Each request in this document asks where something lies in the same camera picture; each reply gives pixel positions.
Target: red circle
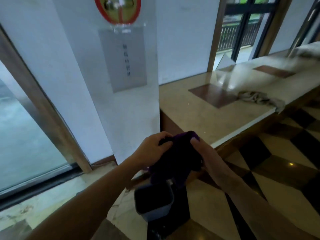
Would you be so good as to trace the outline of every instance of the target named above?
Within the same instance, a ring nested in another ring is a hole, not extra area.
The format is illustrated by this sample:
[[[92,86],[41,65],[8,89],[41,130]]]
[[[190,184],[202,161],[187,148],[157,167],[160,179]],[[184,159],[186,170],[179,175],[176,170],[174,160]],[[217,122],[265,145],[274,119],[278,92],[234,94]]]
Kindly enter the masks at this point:
[[[103,9],[103,7],[101,5],[100,0],[94,0],[94,1],[97,5],[97,8],[98,8],[99,12],[101,13],[101,15],[111,24],[132,24],[132,23],[134,23],[134,21],[138,18],[139,14],[140,14],[141,0],[137,0],[137,9],[136,9],[136,12],[134,13],[134,15],[132,16],[132,18],[130,18],[126,22],[117,23],[107,15],[107,13],[105,12],[105,10]]]

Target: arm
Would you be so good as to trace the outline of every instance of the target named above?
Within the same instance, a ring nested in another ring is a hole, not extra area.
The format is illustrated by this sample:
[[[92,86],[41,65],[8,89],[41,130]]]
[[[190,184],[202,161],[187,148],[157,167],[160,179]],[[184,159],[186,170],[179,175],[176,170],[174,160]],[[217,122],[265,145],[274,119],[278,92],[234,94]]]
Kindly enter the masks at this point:
[[[172,146],[171,141],[158,145],[168,136],[172,137],[163,131],[147,137],[123,163],[56,210],[26,240],[90,239],[132,177],[153,165]]]
[[[254,193],[210,145],[195,138],[191,144],[203,157],[210,177],[230,196],[257,239],[314,239]]]

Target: railing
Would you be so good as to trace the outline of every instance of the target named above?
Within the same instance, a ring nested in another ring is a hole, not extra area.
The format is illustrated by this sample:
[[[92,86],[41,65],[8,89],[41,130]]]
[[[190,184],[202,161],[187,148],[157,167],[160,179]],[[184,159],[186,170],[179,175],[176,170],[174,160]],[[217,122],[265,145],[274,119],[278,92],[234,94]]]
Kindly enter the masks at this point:
[[[257,33],[260,27],[261,21],[249,23],[242,40],[241,46],[254,44],[254,41],[257,37]],[[220,41],[218,45],[218,52],[232,49],[239,30],[239,22],[236,23],[228,23],[227,25],[222,27]]]

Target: dark cloth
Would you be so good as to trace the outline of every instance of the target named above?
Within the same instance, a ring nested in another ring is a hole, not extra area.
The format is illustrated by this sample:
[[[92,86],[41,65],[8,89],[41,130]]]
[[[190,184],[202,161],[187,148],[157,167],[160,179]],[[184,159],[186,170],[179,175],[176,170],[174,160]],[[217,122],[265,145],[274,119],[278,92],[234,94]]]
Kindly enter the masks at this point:
[[[159,145],[172,141],[172,147],[166,151],[154,165],[149,167],[151,184],[158,184],[172,179],[178,188],[184,186],[191,170],[200,171],[203,165],[202,156],[193,148],[191,138],[200,140],[194,131],[166,137],[160,140]]]

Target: sign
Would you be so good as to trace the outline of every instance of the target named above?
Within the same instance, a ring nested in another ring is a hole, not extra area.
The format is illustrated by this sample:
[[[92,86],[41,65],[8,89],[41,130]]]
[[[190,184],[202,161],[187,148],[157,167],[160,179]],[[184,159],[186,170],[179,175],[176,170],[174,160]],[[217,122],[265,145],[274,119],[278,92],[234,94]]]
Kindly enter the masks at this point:
[[[102,16],[111,24],[132,24],[139,16],[141,0],[94,0]]]
[[[113,92],[147,85],[143,27],[128,33],[99,30]]]

